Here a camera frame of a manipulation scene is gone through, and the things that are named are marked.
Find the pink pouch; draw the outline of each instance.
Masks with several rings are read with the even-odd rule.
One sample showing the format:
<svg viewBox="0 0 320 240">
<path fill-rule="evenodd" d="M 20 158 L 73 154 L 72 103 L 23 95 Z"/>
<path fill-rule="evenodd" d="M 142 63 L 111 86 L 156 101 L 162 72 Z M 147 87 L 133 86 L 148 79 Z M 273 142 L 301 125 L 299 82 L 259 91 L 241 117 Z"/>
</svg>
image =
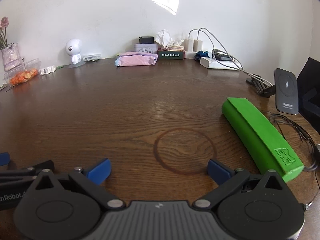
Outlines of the pink pouch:
<svg viewBox="0 0 320 240">
<path fill-rule="evenodd" d="M 145 66 L 155 65 L 158 59 L 157 54 L 147 52 L 126 52 L 121 53 L 116 59 L 116 66 Z"/>
</svg>

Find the blue gripper pad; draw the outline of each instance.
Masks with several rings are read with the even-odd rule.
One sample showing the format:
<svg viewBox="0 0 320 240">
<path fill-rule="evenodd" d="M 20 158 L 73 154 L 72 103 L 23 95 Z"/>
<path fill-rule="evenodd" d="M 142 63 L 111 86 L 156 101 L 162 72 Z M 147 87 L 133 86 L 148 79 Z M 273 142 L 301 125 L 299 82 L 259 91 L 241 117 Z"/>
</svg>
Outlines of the blue gripper pad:
<svg viewBox="0 0 320 240">
<path fill-rule="evenodd" d="M 86 177 L 93 183 L 100 185 L 111 173 L 111 162 L 108 158 L 85 171 Z"/>
<path fill-rule="evenodd" d="M 209 160 L 207 171 L 210 178 L 219 186 L 236 174 L 234 170 L 228 168 L 217 160 Z"/>
<path fill-rule="evenodd" d="M 9 153 L 0 153 L 0 166 L 7 165 L 10 162 Z"/>
</svg>

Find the pink flower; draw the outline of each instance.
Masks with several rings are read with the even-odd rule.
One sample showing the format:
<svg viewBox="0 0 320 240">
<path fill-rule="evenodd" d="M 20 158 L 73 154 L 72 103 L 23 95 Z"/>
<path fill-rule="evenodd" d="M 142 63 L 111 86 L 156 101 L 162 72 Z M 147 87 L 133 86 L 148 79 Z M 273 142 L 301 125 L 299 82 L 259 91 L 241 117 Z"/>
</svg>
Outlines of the pink flower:
<svg viewBox="0 0 320 240">
<path fill-rule="evenodd" d="M 9 21 L 7 17 L 3 17 L 0 22 L 0 28 L 3 30 L 4 28 L 9 26 Z"/>
</svg>

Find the table surface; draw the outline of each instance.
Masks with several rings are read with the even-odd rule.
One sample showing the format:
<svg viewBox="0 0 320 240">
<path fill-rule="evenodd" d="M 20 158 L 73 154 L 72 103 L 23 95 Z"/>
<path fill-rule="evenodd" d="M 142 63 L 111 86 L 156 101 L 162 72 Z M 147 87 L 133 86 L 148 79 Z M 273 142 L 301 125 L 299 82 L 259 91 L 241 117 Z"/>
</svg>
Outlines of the table surface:
<svg viewBox="0 0 320 240">
<path fill-rule="evenodd" d="M 221 112 L 227 97 L 248 98 L 265 114 L 277 112 L 274 96 L 258 96 L 245 78 L 236 71 L 208 70 L 194 60 L 116 68 L 114 59 L 106 59 L 64 67 L 0 92 L 0 152 L 10 153 L 11 168 L 52 159 L 56 172 L 107 157 L 112 172 L 103 186 L 127 203 L 193 202 L 217 187 L 205 174 L 212 157 L 259 174 Z M 320 142 L 301 115 L 290 118 Z M 310 164 L 308 146 L 293 128 L 283 130 L 303 163 Z M 301 203 L 318 192 L 314 172 L 303 172 L 288 185 Z M 306 213 L 301 240 L 320 239 L 319 195 Z M 1 240 L 20 239 L 13 211 L 0 212 Z"/>
</svg>

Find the clear plastic case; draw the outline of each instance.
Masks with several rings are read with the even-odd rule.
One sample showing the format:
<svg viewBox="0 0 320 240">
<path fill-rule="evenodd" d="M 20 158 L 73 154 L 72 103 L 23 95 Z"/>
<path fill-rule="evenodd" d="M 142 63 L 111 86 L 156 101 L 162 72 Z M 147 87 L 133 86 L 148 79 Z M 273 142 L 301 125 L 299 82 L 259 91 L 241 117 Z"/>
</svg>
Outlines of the clear plastic case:
<svg viewBox="0 0 320 240">
<path fill-rule="evenodd" d="M 22 63 L 4 74 L 3 80 L 7 82 L 9 87 L 14 87 L 36 76 L 39 73 L 40 66 L 41 61 L 38 58 Z"/>
</svg>

